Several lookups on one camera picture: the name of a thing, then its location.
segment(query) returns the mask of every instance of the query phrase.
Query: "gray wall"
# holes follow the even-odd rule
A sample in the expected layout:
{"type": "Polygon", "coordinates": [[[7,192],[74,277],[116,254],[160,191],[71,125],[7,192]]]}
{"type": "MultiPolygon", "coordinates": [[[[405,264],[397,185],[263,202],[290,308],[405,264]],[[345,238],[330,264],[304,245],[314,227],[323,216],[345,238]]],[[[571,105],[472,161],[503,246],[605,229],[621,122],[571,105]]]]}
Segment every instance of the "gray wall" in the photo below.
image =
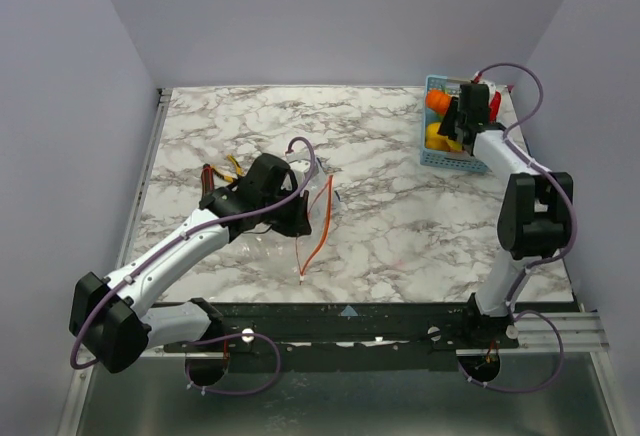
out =
{"type": "MultiPolygon", "coordinates": [[[[581,299],[600,311],[630,408],[640,408],[640,0],[565,0],[528,65],[545,103],[525,128],[543,163],[575,179],[579,236],[567,258],[581,299]]],[[[536,98],[522,79],[524,114],[536,98]]],[[[640,415],[634,412],[640,431],[640,415]]]]}
{"type": "Polygon", "coordinates": [[[0,434],[54,434],[75,281],[115,264],[157,93],[109,0],[0,0],[0,434]]]}
{"type": "Polygon", "coordinates": [[[112,0],[159,86],[424,84],[526,61],[562,0],[112,0]]]}

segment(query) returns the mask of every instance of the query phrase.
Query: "purple cable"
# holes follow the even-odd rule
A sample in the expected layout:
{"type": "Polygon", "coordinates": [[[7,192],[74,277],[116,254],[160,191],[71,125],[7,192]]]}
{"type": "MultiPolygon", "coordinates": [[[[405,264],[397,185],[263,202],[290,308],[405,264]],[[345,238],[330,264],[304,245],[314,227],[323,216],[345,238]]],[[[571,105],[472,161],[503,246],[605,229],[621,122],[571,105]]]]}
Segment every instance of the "purple cable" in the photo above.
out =
{"type": "Polygon", "coordinates": [[[567,206],[567,208],[569,210],[569,217],[571,219],[571,234],[569,236],[569,241],[567,242],[567,245],[564,248],[562,248],[560,251],[558,251],[558,254],[556,254],[555,256],[551,256],[549,258],[540,259],[540,260],[537,260],[537,261],[532,261],[531,263],[527,264],[524,268],[522,268],[522,271],[520,271],[520,273],[518,274],[518,276],[514,280],[513,284],[511,285],[511,288],[509,288],[509,293],[507,294],[507,310],[509,311],[509,314],[513,318],[513,322],[514,323],[519,321],[520,318],[522,318],[522,316],[525,315],[525,314],[533,314],[535,316],[538,316],[543,321],[545,321],[549,326],[551,326],[551,329],[555,333],[556,338],[558,338],[558,346],[559,346],[559,350],[560,350],[560,362],[558,363],[558,366],[557,366],[556,370],[554,371],[554,373],[551,375],[551,377],[549,379],[547,379],[544,383],[539,384],[538,386],[534,386],[532,388],[526,388],[526,389],[504,388],[504,387],[500,387],[500,386],[492,386],[490,384],[482,383],[482,382],[478,381],[477,379],[474,379],[471,376],[469,376],[467,374],[467,372],[464,370],[464,368],[462,367],[462,365],[458,364],[458,366],[459,366],[460,370],[462,371],[462,373],[467,377],[467,381],[469,381],[472,384],[475,384],[476,386],[480,386],[480,387],[483,387],[483,388],[486,388],[486,389],[490,389],[492,391],[498,391],[500,393],[524,394],[524,393],[533,393],[533,392],[545,389],[558,378],[558,376],[560,375],[560,372],[562,371],[562,367],[564,366],[564,345],[562,344],[562,337],[560,336],[560,332],[558,331],[558,328],[556,328],[556,326],[553,324],[553,322],[549,318],[544,316],[543,314],[541,314],[541,313],[539,313],[537,311],[527,310],[527,311],[522,311],[521,313],[519,313],[517,316],[514,317],[514,315],[513,315],[513,305],[515,305],[515,301],[513,301],[513,297],[516,294],[516,292],[518,291],[518,288],[520,287],[520,285],[522,284],[524,279],[526,278],[527,271],[530,271],[533,268],[535,268],[537,266],[541,266],[543,264],[553,263],[554,261],[558,261],[558,260],[564,258],[569,253],[569,251],[571,251],[571,249],[573,248],[573,246],[574,246],[574,244],[576,242],[576,236],[578,234],[578,221],[577,221],[578,218],[576,216],[576,212],[575,212],[575,209],[573,207],[573,204],[571,203],[571,200],[569,199],[569,196],[564,191],[564,189],[562,189],[562,187],[555,180],[555,178],[553,178],[545,168],[543,168],[541,165],[539,165],[531,156],[529,156],[528,154],[524,153],[511,139],[509,139],[509,133],[511,131],[513,131],[515,128],[517,128],[518,126],[520,126],[521,124],[523,124],[526,121],[528,121],[529,119],[531,119],[538,112],[538,110],[540,109],[540,106],[542,106],[542,101],[544,100],[544,90],[542,88],[542,82],[540,81],[540,78],[538,78],[538,76],[533,71],[531,71],[529,68],[527,68],[526,66],[523,66],[521,64],[517,64],[517,63],[496,63],[496,64],[492,64],[492,65],[487,66],[486,68],[481,69],[480,71],[478,71],[477,76],[474,79],[475,80],[480,79],[482,74],[485,71],[489,70],[489,69],[498,68],[498,67],[504,67],[504,66],[509,66],[509,67],[512,67],[512,68],[520,69],[520,70],[524,71],[525,73],[527,73],[529,76],[531,76],[533,78],[534,82],[536,83],[536,86],[538,87],[538,102],[533,107],[533,109],[529,112],[529,114],[527,114],[522,119],[519,119],[518,121],[513,123],[507,129],[505,129],[505,131],[504,131],[504,133],[502,135],[502,140],[507,145],[507,147],[509,147],[509,149],[511,149],[511,151],[513,151],[516,154],[516,156],[518,156],[518,158],[520,158],[521,161],[523,161],[525,164],[527,164],[528,166],[533,168],[535,171],[537,171],[538,173],[543,175],[549,181],[549,183],[558,192],[558,194],[562,198],[562,201],[567,206]]]}
{"type": "MultiPolygon", "coordinates": [[[[293,151],[292,147],[298,141],[304,143],[307,146],[307,150],[309,151],[309,159],[310,159],[311,167],[309,168],[309,171],[305,175],[305,178],[302,181],[302,183],[300,183],[298,188],[293,193],[291,193],[289,196],[284,198],[282,201],[278,201],[277,203],[272,204],[270,206],[266,206],[266,207],[261,208],[261,209],[256,209],[255,211],[249,211],[247,213],[235,214],[235,215],[232,215],[232,216],[225,216],[224,218],[216,219],[215,221],[210,221],[210,222],[207,222],[207,223],[199,224],[198,226],[194,226],[189,231],[186,231],[186,238],[188,239],[189,237],[193,236],[197,232],[202,231],[203,229],[206,229],[206,228],[210,228],[212,226],[218,226],[220,224],[230,223],[231,221],[237,221],[239,219],[251,218],[251,217],[254,217],[254,216],[260,216],[262,214],[265,214],[265,213],[268,213],[268,212],[273,211],[275,209],[278,209],[278,208],[284,206],[285,204],[289,203],[290,201],[293,201],[293,199],[297,198],[300,195],[300,193],[302,192],[302,190],[307,186],[307,184],[309,183],[311,178],[313,177],[313,174],[315,173],[315,168],[316,168],[316,155],[315,155],[315,151],[313,150],[313,146],[311,145],[311,143],[309,142],[308,139],[303,138],[302,136],[296,136],[291,141],[289,141],[289,146],[287,147],[287,154],[291,153],[293,151]]],[[[179,236],[179,237],[169,241],[162,248],[160,248],[154,254],[149,256],[149,258],[146,261],[144,261],[140,266],[138,266],[137,269],[132,271],[131,274],[129,274],[131,279],[135,279],[136,277],[138,277],[140,275],[140,273],[142,273],[145,269],[147,269],[151,264],[156,262],[158,260],[158,258],[162,257],[162,255],[164,255],[167,251],[169,251],[171,248],[173,248],[176,244],[178,244],[178,243],[180,243],[180,242],[182,242],[184,240],[185,240],[185,238],[183,238],[182,236],[179,236]]],[[[88,361],[88,362],[83,363],[83,364],[78,363],[78,351],[80,351],[80,345],[82,344],[82,341],[84,340],[84,337],[87,335],[87,332],[89,331],[89,328],[91,327],[91,323],[93,323],[93,321],[98,316],[98,313],[102,310],[102,308],[105,307],[107,302],[114,295],[116,295],[122,288],[125,287],[126,284],[127,284],[127,282],[125,280],[122,280],[120,283],[118,283],[116,286],[114,286],[105,295],[105,297],[102,298],[98,304],[96,304],[96,306],[93,308],[93,310],[87,316],[87,319],[85,319],[84,324],[80,328],[80,331],[78,331],[78,336],[76,337],[76,340],[73,343],[73,347],[71,348],[70,363],[71,363],[71,367],[73,369],[86,369],[86,368],[88,368],[90,366],[93,366],[94,364],[96,364],[98,362],[97,359],[93,359],[93,360],[88,361]]]]}
{"type": "Polygon", "coordinates": [[[189,380],[189,386],[187,386],[187,389],[190,386],[193,386],[195,388],[200,389],[201,391],[206,391],[207,393],[212,393],[212,394],[222,394],[224,396],[251,396],[253,394],[258,394],[258,393],[264,391],[265,389],[269,388],[270,386],[272,386],[273,383],[275,383],[278,380],[278,376],[280,375],[280,368],[282,367],[282,358],[280,356],[280,351],[278,350],[278,346],[276,346],[276,343],[271,338],[268,338],[264,334],[259,334],[259,333],[227,334],[226,336],[220,336],[219,338],[207,339],[205,341],[197,341],[197,342],[191,343],[191,344],[193,344],[194,346],[203,346],[205,344],[221,343],[223,341],[229,341],[230,339],[236,339],[236,338],[242,338],[242,337],[251,337],[251,336],[256,337],[258,339],[262,339],[263,341],[266,341],[267,343],[269,343],[269,346],[271,346],[271,348],[273,349],[273,352],[276,355],[276,367],[273,370],[273,376],[271,376],[271,378],[269,378],[269,381],[267,381],[264,384],[261,384],[257,388],[247,389],[247,390],[242,390],[242,391],[228,391],[228,390],[225,390],[225,389],[215,389],[215,388],[209,388],[207,386],[198,386],[197,384],[194,384],[193,381],[191,380],[191,374],[190,374],[190,369],[191,368],[187,364],[187,367],[185,369],[185,374],[187,375],[187,379],[189,380]]]}
{"type": "Polygon", "coordinates": [[[458,363],[458,369],[460,369],[462,374],[464,374],[464,376],[467,378],[467,381],[469,383],[475,384],[476,386],[479,386],[484,389],[488,389],[490,391],[496,391],[498,393],[529,394],[529,393],[535,393],[536,391],[541,391],[543,389],[548,388],[555,382],[556,379],[558,379],[558,376],[560,376],[560,373],[562,372],[562,368],[564,367],[564,344],[562,343],[562,337],[560,336],[560,331],[558,331],[558,328],[556,327],[556,325],[553,324],[553,321],[551,321],[545,315],[540,314],[537,311],[531,311],[531,310],[522,311],[521,313],[518,313],[518,315],[513,319],[513,321],[514,322],[518,321],[525,314],[533,314],[539,317],[540,319],[542,319],[545,323],[551,326],[551,329],[553,330],[554,334],[556,335],[556,338],[558,339],[558,351],[560,352],[560,361],[558,362],[558,366],[556,366],[556,369],[553,371],[553,374],[549,377],[549,379],[547,379],[544,383],[541,383],[537,386],[532,386],[531,388],[524,388],[524,389],[507,388],[504,386],[496,386],[488,383],[483,383],[481,381],[478,381],[475,378],[472,378],[471,376],[469,376],[469,373],[467,373],[467,371],[462,367],[462,365],[458,363]]]}

